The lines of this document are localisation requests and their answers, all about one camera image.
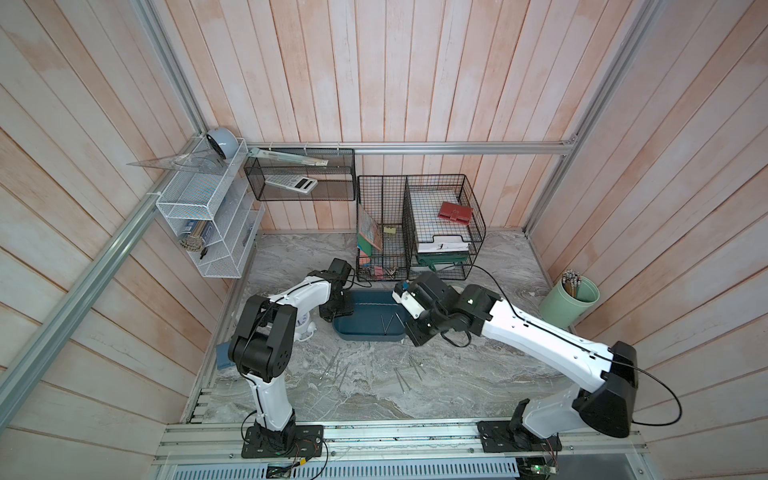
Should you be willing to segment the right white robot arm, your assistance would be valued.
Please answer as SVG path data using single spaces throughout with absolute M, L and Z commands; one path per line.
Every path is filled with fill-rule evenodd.
M 626 438 L 638 422 L 634 407 L 643 369 L 635 348 L 586 340 L 538 319 L 504 296 L 470 284 L 457 291 L 436 273 L 398 283 L 392 293 L 408 313 L 405 332 L 416 346 L 449 331 L 511 346 L 565 375 L 572 384 L 549 397 L 518 403 L 508 423 L 484 421 L 480 434 L 514 451 L 557 449 L 562 432 L 591 428 Z

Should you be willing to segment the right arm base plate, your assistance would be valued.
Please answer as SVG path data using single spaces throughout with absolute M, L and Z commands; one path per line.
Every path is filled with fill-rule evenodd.
M 558 453 L 562 450 L 558 435 L 539 438 L 511 421 L 480 421 L 476 426 L 485 453 Z

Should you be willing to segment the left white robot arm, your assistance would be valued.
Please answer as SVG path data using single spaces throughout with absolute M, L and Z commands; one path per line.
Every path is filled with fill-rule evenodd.
M 262 429 L 282 433 L 295 421 L 284 375 L 294 343 L 316 331 L 313 310 L 327 322 L 353 313 L 346 288 L 351 273 L 351 265 L 336 258 L 329 268 L 310 272 L 281 293 L 254 295 L 246 301 L 229 342 L 228 358 L 251 383 L 256 423 Z

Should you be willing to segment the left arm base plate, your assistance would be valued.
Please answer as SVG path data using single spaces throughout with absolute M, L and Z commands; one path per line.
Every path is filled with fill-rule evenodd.
M 284 431 L 272 431 L 256 423 L 246 430 L 241 457 L 310 459 L 323 454 L 323 440 L 322 425 L 289 424 Z

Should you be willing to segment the teal plastic storage box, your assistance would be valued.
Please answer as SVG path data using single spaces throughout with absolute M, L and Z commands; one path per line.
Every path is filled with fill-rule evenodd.
M 369 342 L 398 342 L 406 337 L 403 335 L 384 335 L 381 316 L 387 321 L 394 313 L 398 313 L 404 323 L 408 312 L 396 303 L 392 295 L 384 290 L 351 290 L 348 295 L 354 303 L 354 313 L 351 316 L 336 318 L 332 322 L 334 331 L 346 341 Z

